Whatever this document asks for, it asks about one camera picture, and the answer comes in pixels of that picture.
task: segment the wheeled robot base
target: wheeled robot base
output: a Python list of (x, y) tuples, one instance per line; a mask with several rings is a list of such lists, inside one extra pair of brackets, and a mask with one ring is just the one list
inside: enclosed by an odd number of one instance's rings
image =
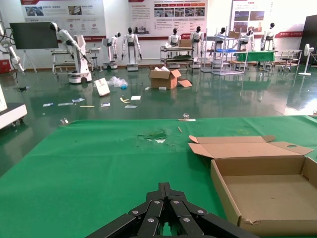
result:
[(70, 83), (87, 83), (92, 80), (91, 73), (69, 73), (68, 80)]
[(137, 64), (137, 63), (135, 63), (135, 64), (127, 64), (127, 70), (128, 70), (129, 72), (139, 71), (138, 64)]
[(110, 63), (104, 62), (104, 69), (111, 70), (111, 69), (117, 69), (117, 68), (118, 68), (118, 65), (115, 61), (111, 61)]

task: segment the black robotic claw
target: black robotic claw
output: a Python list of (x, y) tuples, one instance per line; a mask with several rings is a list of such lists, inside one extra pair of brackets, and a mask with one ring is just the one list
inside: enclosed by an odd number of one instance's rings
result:
[(159, 183), (158, 191), (147, 193), (145, 203), (86, 238), (163, 238), (165, 223), (172, 233), (169, 238), (258, 238), (188, 202), (169, 183)]

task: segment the green table cover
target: green table cover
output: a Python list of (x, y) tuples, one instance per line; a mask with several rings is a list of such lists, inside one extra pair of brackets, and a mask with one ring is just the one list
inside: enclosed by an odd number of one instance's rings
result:
[[(266, 134), (311, 147), (316, 158), (317, 121), (305, 116), (87, 120), (60, 127), (0, 178), (0, 237), (84, 238), (143, 203), (159, 182), (225, 218), (210, 160), (191, 151), (188, 136)], [(164, 143), (148, 140), (163, 137)]]

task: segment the green floor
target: green floor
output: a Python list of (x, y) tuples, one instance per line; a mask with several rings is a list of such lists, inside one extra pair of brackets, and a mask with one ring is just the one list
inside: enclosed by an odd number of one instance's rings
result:
[[(1, 75), (7, 102), (24, 102), (28, 115), (25, 124), (0, 130), (0, 176), (18, 163), (41, 140), (59, 126), (60, 120), (72, 122), (82, 119), (179, 119), (184, 113), (191, 118), (254, 117), (311, 114), (317, 109), (317, 74), (305, 79), (295, 72), (282, 73), (277, 69), (268, 74), (257, 72), (253, 67), (242, 76), (212, 76), (200, 71), (185, 71), (183, 78), (193, 82), (191, 88), (176, 88), (172, 91), (145, 91), (150, 86), (149, 70), (139, 72), (96, 72), (94, 79), (112, 76), (124, 78), (129, 86), (126, 90), (111, 87), (111, 94), (99, 97), (92, 83), (70, 85), (67, 76), (57, 79), (51, 72), (28, 72), (19, 74), (19, 85), (28, 86), (28, 91), (16, 91), (11, 75)], [(141, 95), (135, 109), (124, 108), (120, 97)], [(58, 103), (84, 98), (76, 106), (58, 107)], [(43, 104), (55, 103), (43, 108)], [(110, 107), (101, 108), (101, 103)], [(80, 108), (94, 105), (94, 108)]]

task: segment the plastic bag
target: plastic bag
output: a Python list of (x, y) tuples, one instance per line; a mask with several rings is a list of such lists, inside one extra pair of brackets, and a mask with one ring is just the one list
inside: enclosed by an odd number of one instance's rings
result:
[(112, 77), (109, 81), (107, 81), (108, 86), (114, 86), (116, 88), (121, 88), (122, 86), (127, 87), (128, 83), (124, 79), (120, 79), (117, 77)]

